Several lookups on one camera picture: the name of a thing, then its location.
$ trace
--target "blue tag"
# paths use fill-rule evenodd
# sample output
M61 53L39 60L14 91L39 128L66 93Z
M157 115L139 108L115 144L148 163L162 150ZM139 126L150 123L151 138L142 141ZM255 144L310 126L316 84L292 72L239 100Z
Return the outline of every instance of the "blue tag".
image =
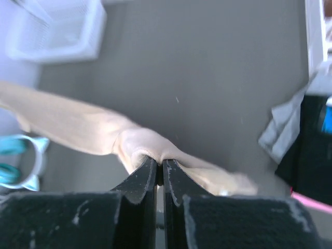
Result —
M326 114L322 125L322 132L332 133L332 107L326 107Z

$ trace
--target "white storage bin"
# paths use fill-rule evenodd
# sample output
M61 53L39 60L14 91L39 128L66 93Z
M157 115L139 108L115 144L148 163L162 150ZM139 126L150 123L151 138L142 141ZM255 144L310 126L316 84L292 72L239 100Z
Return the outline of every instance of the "white storage bin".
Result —
M13 59L39 63L98 57L106 24L99 0L30 0L20 8L8 37Z

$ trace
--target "beige cloth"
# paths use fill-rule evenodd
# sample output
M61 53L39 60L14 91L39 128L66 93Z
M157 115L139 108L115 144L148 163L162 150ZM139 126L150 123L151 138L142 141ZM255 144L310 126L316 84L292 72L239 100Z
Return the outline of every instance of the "beige cloth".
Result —
M16 114L25 132L89 154L116 154L129 174L146 156L158 164L176 159L184 172L214 195L257 194L256 185L243 174L188 155L157 132L113 110L3 81L0 106Z

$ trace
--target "teal object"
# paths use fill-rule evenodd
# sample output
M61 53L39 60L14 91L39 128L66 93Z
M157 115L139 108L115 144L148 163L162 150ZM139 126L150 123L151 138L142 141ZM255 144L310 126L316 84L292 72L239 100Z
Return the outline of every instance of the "teal object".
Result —
M25 141L28 140L29 142L31 142L33 144L33 147L35 149L35 163L32 168L32 171L25 178L22 179L22 177L20 177L20 179L18 181L16 181L15 183L0 182L0 186L9 188L9 189L25 188L25 189L28 189L31 191L39 191L40 190L39 176L43 173L43 170L45 168L47 157L46 157L46 155L44 155L44 152L49 145L49 142L50 142L49 139L46 137L32 138L32 137L22 135L22 134L13 135L13 136L11 136L11 138L17 139L17 140L25 140ZM8 177L7 180L9 179L11 181L14 181L15 177L13 177L14 176L13 171L15 171L15 170L12 168L10 168L10 170L12 173L11 174L12 177L9 179L9 177L7 176Z
M21 172L6 163L0 163L0 183L12 184L19 180Z
M26 151L26 143L15 136L0 137L0 155L16 155Z

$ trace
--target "gray floor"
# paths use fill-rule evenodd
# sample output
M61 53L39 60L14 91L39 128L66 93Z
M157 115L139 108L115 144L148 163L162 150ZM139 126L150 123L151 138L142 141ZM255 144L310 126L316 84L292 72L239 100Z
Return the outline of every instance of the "gray floor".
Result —
M107 13L100 58L45 66L40 88L122 112L248 174L260 194L286 195L257 139L270 108L308 81L304 1L135 0ZM44 190L108 190L127 175L113 156L56 144L48 159ZM332 218L313 217L332 238Z

